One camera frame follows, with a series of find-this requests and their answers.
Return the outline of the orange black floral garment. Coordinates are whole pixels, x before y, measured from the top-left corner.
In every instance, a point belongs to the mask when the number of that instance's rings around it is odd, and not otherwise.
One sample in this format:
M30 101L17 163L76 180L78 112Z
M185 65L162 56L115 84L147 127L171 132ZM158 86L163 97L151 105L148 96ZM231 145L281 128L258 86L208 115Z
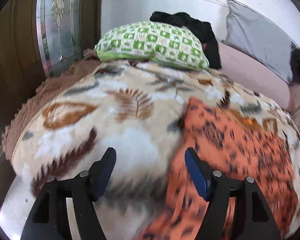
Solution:
M265 196L281 235L289 230L298 198L284 141L270 131L250 128L231 110L210 107L192 97L184 119L183 145L168 173L166 209L140 233L140 239L194 239L208 203L187 172L185 150L230 178L253 177Z

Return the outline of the beige leaf-pattern fleece blanket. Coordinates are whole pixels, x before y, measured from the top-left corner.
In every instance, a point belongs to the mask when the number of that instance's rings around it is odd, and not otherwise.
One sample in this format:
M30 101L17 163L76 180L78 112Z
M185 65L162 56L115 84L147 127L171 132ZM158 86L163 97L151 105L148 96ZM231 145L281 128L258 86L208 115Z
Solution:
M12 166L37 196L50 176L68 179L107 148L117 161L95 210L107 239L140 239L166 209L168 173L183 145L190 98L233 111L248 127L285 143L298 198L288 233L300 226L300 132L270 98L216 70L182 72L154 62L96 60L91 71L31 114L11 153Z

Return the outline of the grey pillow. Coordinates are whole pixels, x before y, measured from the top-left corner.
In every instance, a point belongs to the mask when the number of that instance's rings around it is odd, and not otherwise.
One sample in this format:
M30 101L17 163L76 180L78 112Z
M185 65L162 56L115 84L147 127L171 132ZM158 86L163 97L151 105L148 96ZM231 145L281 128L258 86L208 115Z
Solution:
M249 7L234 0L227 0L227 4L228 33L224 43L262 63L285 83L291 83L290 59L296 46L290 37Z

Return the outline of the brown wooden door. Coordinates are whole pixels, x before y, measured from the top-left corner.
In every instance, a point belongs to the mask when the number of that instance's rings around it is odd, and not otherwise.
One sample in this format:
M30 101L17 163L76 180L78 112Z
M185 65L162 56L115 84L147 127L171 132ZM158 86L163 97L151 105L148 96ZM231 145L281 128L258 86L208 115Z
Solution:
M27 120L91 71L100 36L101 0L0 0L0 207Z

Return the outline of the black cloth behind pillow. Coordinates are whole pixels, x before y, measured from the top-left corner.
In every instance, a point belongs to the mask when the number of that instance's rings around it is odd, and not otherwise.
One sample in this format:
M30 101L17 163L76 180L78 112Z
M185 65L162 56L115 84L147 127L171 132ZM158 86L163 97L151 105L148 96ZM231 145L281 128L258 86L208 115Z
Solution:
M200 40L203 52L209 61L210 68L217 70L222 68L218 42L209 22L202 22L192 18L185 12L168 14L159 11L155 11L151 15L150 21L167 23L176 27L186 27Z

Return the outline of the green white patterned pillow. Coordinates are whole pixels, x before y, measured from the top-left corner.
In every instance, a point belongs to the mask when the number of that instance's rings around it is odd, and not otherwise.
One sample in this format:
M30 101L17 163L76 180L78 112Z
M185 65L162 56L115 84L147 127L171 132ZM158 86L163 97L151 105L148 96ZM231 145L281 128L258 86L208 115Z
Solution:
M189 29L159 22L136 22L111 29L94 50L101 61L149 60L195 71L210 65L200 40Z

